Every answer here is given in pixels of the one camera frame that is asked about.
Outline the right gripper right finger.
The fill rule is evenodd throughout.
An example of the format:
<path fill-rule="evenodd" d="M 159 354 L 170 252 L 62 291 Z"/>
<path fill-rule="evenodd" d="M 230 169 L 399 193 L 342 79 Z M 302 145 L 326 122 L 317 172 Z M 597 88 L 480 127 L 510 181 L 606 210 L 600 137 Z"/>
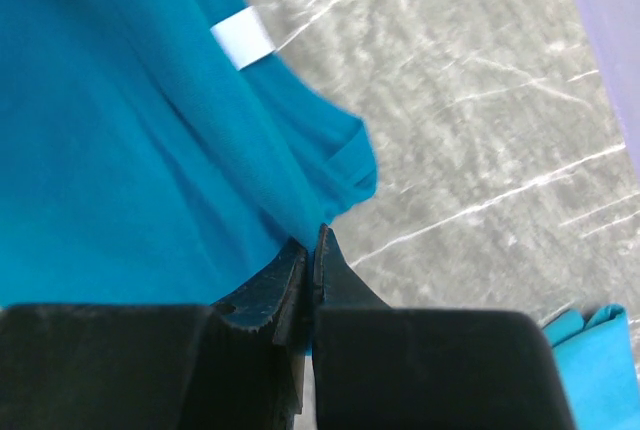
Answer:
<path fill-rule="evenodd" d="M 332 229 L 313 263 L 321 429 L 571 429 L 551 347 L 527 315 L 394 308 L 346 263 Z"/>

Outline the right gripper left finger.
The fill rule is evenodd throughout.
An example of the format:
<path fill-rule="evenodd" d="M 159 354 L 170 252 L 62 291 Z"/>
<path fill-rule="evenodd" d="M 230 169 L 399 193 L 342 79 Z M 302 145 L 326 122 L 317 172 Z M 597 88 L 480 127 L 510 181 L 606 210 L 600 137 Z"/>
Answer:
<path fill-rule="evenodd" d="M 1 313 L 5 429 L 289 429 L 303 404 L 307 252 L 212 305 Z"/>

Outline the blue t shirt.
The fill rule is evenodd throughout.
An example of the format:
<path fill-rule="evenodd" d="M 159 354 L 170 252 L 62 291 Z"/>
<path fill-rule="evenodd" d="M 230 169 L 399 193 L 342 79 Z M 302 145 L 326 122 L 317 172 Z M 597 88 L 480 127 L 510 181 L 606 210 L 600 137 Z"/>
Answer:
<path fill-rule="evenodd" d="M 1 0 L 1 303 L 210 304 L 371 198 L 245 0 Z"/>
<path fill-rule="evenodd" d="M 639 386 L 626 309 L 568 310 L 543 328 L 579 429 L 637 429 Z"/>

